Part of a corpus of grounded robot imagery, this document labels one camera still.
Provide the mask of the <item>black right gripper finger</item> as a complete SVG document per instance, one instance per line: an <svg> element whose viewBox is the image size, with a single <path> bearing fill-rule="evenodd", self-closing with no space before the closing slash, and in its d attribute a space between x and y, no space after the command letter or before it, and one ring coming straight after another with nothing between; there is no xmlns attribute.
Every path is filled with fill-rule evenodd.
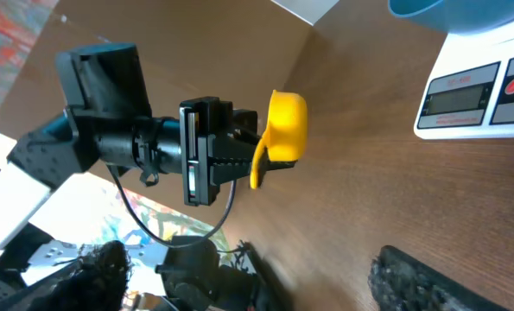
<svg viewBox="0 0 514 311"><path fill-rule="evenodd" d="M371 261L371 295L381 311L506 311L398 248Z"/></svg>

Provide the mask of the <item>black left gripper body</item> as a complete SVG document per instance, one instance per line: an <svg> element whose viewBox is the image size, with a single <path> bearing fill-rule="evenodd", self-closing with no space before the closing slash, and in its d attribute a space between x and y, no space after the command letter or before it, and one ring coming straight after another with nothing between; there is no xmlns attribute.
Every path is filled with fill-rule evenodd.
<svg viewBox="0 0 514 311"><path fill-rule="evenodd" d="M220 186L211 183L211 154L215 142L257 146L256 111L235 109L232 102L204 97L180 103L181 173L184 202L210 206Z"/></svg>

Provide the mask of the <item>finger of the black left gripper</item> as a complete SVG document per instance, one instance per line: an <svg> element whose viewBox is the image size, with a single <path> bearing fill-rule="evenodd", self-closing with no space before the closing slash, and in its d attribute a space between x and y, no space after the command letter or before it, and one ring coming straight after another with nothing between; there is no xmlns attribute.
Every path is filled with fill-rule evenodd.
<svg viewBox="0 0 514 311"><path fill-rule="evenodd" d="M219 186L251 174L255 145L248 143L215 142L211 154L211 183ZM257 161L257 176L263 177L268 171L293 168L296 161L272 161L264 152Z"/></svg>

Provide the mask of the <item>yellow plastic measuring scoop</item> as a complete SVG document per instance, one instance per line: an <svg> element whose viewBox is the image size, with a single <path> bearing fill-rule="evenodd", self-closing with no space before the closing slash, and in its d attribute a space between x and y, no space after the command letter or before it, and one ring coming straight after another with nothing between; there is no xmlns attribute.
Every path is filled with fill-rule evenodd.
<svg viewBox="0 0 514 311"><path fill-rule="evenodd" d="M251 162L251 189L262 184L267 161L297 162L304 154L307 140L308 106L305 99L297 93L274 90L266 126Z"/></svg>

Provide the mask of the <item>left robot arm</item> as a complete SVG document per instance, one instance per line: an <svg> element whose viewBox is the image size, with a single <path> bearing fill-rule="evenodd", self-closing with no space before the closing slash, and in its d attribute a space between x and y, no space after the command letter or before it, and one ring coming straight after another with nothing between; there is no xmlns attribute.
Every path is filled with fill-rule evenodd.
<svg viewBox="0 0 514 311"><path fill-rule="evenodd" d="M155 117L136 45L105 43L56 58L64 111L22 136L8 159L56 190L97 161L123 175L133 168L153 187L160 175L181 176L189 206L210 206L222 184L292 168L298 154L274 155L257 134L257 113L218 97L183 101L179 116Z"/></svg>

